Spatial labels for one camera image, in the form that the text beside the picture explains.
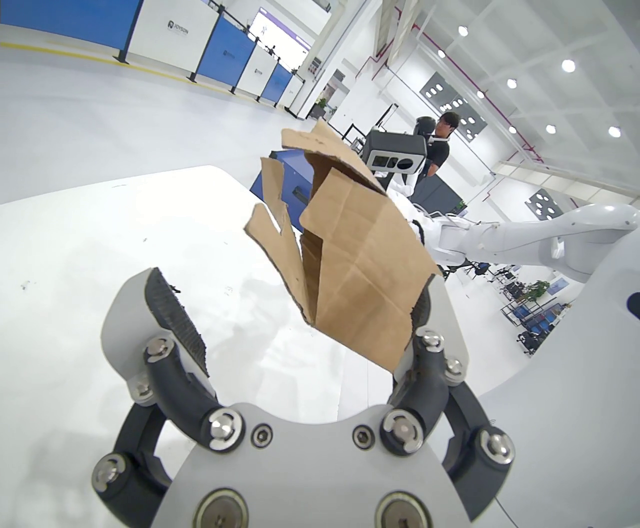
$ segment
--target white partition panel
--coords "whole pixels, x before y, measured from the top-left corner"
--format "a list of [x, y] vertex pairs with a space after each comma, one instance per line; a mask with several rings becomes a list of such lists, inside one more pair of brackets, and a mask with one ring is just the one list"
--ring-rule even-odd
[[291, 77], [291, 80], [289, 81], [289, 84], [285, 88], [284, 93], [282, 94], [282, 97], [278, 101], [278, 104], [288, 108], [289, 105], [296, 98], [298, 92], [300, 91], [300, 88], [302, 88], [302, 81], [298, 79], [296, 76]]
[[202, 0], [145, 0], [129, 52], [194, 72], [216, 20]]
[[259, 45], [253, 48], [249, 62], [236, 88], [254, 95], [260, 95], [269, 82], [269, 78], [276, 68], [276, 60]]

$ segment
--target display screen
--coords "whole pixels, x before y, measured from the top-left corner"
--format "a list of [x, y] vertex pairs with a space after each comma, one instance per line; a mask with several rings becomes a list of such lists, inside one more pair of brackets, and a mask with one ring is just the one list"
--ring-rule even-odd
[[311, 49], [308, 43], [263, 8], [258, 10], [249, 31], [260, 39], [263, 48], [275, 46], [273, 52], [289, 71], [300, 68]]

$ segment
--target black t-shirt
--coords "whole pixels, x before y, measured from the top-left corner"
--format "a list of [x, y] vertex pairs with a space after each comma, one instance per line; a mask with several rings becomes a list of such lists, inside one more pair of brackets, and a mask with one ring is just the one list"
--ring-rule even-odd
[[429, 159], [434, 165], [442, 167], [444, 162], [449, 157], [449, 143], [446, 141], [434, 141], [432, 144], [427, 145], [427, 159]]

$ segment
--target screw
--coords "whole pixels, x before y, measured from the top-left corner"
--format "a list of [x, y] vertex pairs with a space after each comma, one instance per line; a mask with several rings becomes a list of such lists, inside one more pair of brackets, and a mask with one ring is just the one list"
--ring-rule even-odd
[[226, 440], [234, 433], [234, 419], [223, 414], [218, 418], [213, 418], [211, 421], [211, 436], [216, 440]]
[[118, 453], [103, 456], [93, 468], [91, 476], [93, 489], [97, 492], [105, 492], [109, 484], [114, 482], [121, 473], [124, 473], [126, 462]]
[[138, 396], [145, 398], [152, 394], [151, 388], [148, 383], [139, 383], [137, 387]]
[[429, 528], [425, 507], [404, 492], [387, 495], [378, 505], [376, 528]]
[[422, 342], [424, 343], [426, 349], [429, 352], [442, 352], [444, 350], [444, 338], [439, 333], [434, 332], [433, 330], [427, 330], [424, 327], [422, 328], [419, 328], [415, 332], [415, 334], [419, 337], [422, 337]]
[[248, 510], [243, 498], [233, 490], [218, 490], [206, 497], [196, 510], [195, 528], [246, 528]]
[[504, 433], [489, 434], [487, 431], [482, 431], [480, 445], [486, 455], [498, 464], [510, 464], [516, 454], [513, 442]]
[[366, 451], [373, 447], [375, 436], [369, 426], [358, 426], [353, 430], [353, 443], [361, 450]]
[[448, 359], [447, 372], [453, 374], [454, 376], [459, 376], [460, 374], [462, 374], [462, 363], [460, 363], [457, 359]]
[[155, 337], [147, 343], [147, 354], [149, 354], [149, 362], [154, 363], [166, 358], [173, 350], [175, 343], [173, 339], [164, 337]]
[[260, 424], [251, 433], [251, 443], [258, 449], [267, 447], [273, 439], [273, 430], [267, 424]]
[[402, 442], [405, 453], [415, 453], [424, 443], [420, 422], [408, 411], [393, 409], [387, 413], [382, 428]]
[[211, 441], [209, 447], [214, 451], [226, 451], [239, 439], [243, 431], [242, 416], [233, 409], [220, 408], [209, 415], [211, 423]]

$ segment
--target cardboard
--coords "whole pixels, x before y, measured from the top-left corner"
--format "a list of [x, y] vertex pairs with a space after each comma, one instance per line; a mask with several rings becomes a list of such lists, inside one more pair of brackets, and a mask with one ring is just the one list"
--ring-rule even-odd
[[280, 272], [305, 320], [393, 372], [412, 336], [411, 311], [437, 265], [358, 155], [322, 122], [285, 129], [314, 168], [300, 247], [282, 202], [284, 168], [262, 158], [264, 201], [245, 231]]

